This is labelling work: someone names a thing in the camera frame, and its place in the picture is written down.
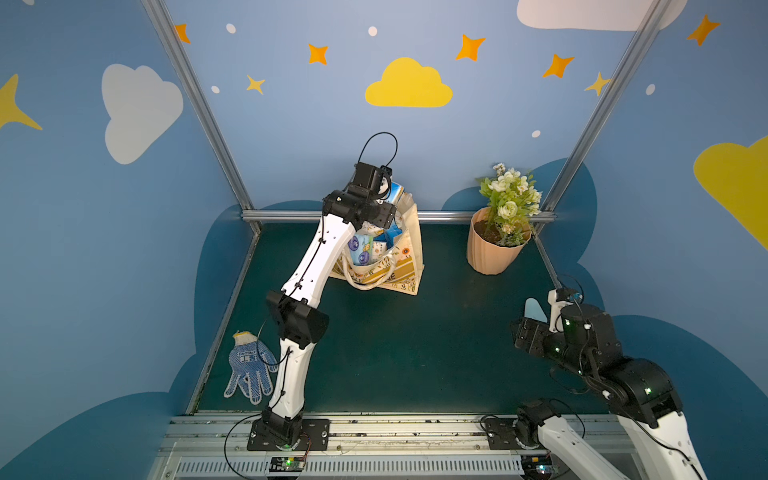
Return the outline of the cream floral canvas bag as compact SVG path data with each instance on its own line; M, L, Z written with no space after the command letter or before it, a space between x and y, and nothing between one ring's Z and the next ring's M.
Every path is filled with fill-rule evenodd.
M345 280L360 291L385 289L416 296L424 271L421 229L417 204L411 193L404 193L396 206L395 220L403 230L394 246L383 246L379 252L374 239L372 261L366 266L352 263L348 246L342 251L330 276Z

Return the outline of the floral tissue pack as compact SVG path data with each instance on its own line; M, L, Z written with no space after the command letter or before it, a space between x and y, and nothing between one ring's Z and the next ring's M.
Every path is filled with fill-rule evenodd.
M383 241L387 244L388 249L394 246L402 233L403 230L397 220L393 220L390 227L382 233Z
M396 182L393 182L389 189L389 193L387 197L384 199L384 201L386 203L396 205L399 202L400 198L403 196L403 194L404 194L403 186Z

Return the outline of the floral tissue pack bottom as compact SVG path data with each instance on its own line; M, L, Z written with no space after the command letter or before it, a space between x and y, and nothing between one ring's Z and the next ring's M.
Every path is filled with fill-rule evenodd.
M402 233L403 230L397 220L393 220L390 227L382 233L383 241L387 244L388 249L394 246Z

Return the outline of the blue cat tissue pack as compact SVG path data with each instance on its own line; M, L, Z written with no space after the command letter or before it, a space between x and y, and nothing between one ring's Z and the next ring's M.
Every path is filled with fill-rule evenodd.
M354 265L369 265L373 257L374 239L370 235L356 233L348 242L348 249Z

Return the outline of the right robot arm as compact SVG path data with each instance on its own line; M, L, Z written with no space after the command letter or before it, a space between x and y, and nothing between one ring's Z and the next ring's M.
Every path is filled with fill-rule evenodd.
M553 325L527 317L514 325L516 348L578 375L605 402L649 478L705 478L669 375L650 360L623 353L609 314L575 303L562 307ZM544 400L521 406L514 430L520 446L548 450L581 479L624 476Z

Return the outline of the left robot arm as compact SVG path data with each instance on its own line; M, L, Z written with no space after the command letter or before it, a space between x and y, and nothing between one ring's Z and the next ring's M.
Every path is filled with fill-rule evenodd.
M312 352L325 334L329 317L318 306L333 266L354 235L369 223L388 228L396 207L387 200L392 169L357 162L348 184L323 199L311 244L288 281L267 293L268 310L280 338L277 390L261 414L257 432L275 446L300 441L304 392Z

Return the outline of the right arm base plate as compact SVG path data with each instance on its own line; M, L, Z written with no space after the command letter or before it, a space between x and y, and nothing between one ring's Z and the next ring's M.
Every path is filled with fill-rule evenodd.
M533 450L540 447L537 426L527 417L484 415L479 425L491 450Z

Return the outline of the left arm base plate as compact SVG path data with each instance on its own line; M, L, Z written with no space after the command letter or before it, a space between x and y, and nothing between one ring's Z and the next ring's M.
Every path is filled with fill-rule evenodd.
M255 421L246 444L248 451L326 451L329 441L328 419L303 419L301 424L268 425Z

